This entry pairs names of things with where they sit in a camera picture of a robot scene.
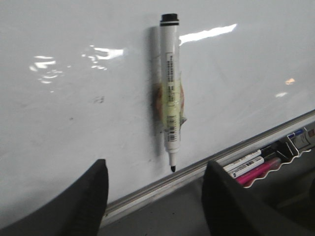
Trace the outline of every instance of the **barcode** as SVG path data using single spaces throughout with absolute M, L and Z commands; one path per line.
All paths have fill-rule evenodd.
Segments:
M 174 86 L 168 86 L 168 101 L 174 102 L 174 100 L 175 100 Z
M 167 79 L 169 82 L 174 81 L 173 56 L 167 57 Z
M 168 126 L 168 135 L 167 140 L 169 142 L 177 141 L 176 134 L 176 116 L 168 116 L 167 117 L 167 126 Z
M 253 161 L 250 161 L 250 162 L 246 163 L 245 165 L 246 165 L 246 166 L 250 166 L 250 165 L 252 165 L 252 164 L 254 164 L 254 162 L 253 162 Z

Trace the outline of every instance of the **whiteboard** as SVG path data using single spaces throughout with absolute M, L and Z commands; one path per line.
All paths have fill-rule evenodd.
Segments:
M 171 174 L 154 110 L 161 14 L 180 19 L 177 169 L 315 108 L 315 1 L 0 2 L 0 227 L 98 158 L 109 202 Z

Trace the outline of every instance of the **white marker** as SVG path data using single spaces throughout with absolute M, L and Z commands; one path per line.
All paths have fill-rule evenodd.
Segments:
M 250 160 L 254 159 L 255 157 L 257 157 L 259 155 L 261 155 L 261 150 L 260 149 L 257 150 L 257 151 L 254 151 L 254 152 L 252 152 L 252 153 L 250 153 L 250 154 L 248 154 L 248 155 L 246 155 L 246 156 L 244 156 L 244 157 L 242 157 L 242 158 L 240 158 L 240 159 L 238 159 L 238 160 L 236 160 L 234 162 L 232 162 L 231 164 L 228 164 L 227 166 L 224 166 L 223 169 L 226 172 L 229 172 L 230 170 L 235 169 L 236 167 L 244 164 L 247 161 L 250 161 Z
M 169 153 L 169 164 L 173 172 L 176 169 L 176 153 L 180 147 L 181 127 L 178 25 L 177 14 L 162 15 L 160 22 L 162 122 L 165 130 L 165 148 Z
M 229 171 L 228 174 L 233 178 L 237 178 L 238 176 L 245 174 L 246 172 L 256 168 L 262 163 L 264 163 L 264 158 L 262 158 L 261 156 L 258 156 L 258 157 L 255 157 L 253 160 L 250 160 L 246 162 L 245 164 Z

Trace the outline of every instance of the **dry erase marker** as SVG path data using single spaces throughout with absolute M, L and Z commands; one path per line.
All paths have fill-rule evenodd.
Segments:
M 258 156 L 258 157 L 255 157 L 253 160 L 250 160 L 246 162 L 245 164 L 231 170 L 230 172 L 228 172 L 228 174 L 232 176 L 233 178 L 237 178 L 238 176 L 245 174 L 246 172 L 254 169 L 255 167 L 261 165 L 262 163 L 264 163 L 264 158 L 261 156 Z
M 165 148 L 169 153 L 171 170 L 176 169 L 180 148 L 181 78 L 179 71 L 179 20 L 177 14 L 162 15 L 160 21 L 162 69 L 162 122 Z
M 236 167 L 244 164 L 245 162 L 248 162 L 248 161 L 254 159 L 255 157 L 257 157 L 259 155 L 261 155 L 261 150 L 260 149 L 257 150 L 257 151 L 254 151 L 254 152 L 252 152 L 252 153 L 250 153 L 250 154 L 248 154 L 248 155 L 246 155 L 246 156 L 244 156 L 244 157 L 242 157 L 242 158 L 240 158 L 240 159 L 238 159 L 238 160 L 236 160 L 234 162 L 232 162 L 231 164 L 228 164 L 227 166 L 224 166 L 223 169 L 226 172 L 229 172 L 230 170 L 235 169 Z
M 262 173 L 268 170 L 275 170 L 281 164 L 281 159 L 278 157 L 274 157 L 273 159 L 266 161 L 265 163 L 259 165 L 258 167 L 248 171 L 247 173 L 236 178 L 236 181 L 240 184 L 245 184 L 249 181 L 254 180 Z

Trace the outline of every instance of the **pen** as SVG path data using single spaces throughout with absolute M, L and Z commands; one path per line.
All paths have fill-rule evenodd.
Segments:
M 180 148 L 181 78 L 179 72 L 179 20 L 177 14 L 162 15 L 160 21 L 162 69 L 162 122 L 165 148 L 172 172 L 176 170 L 176 154 Z

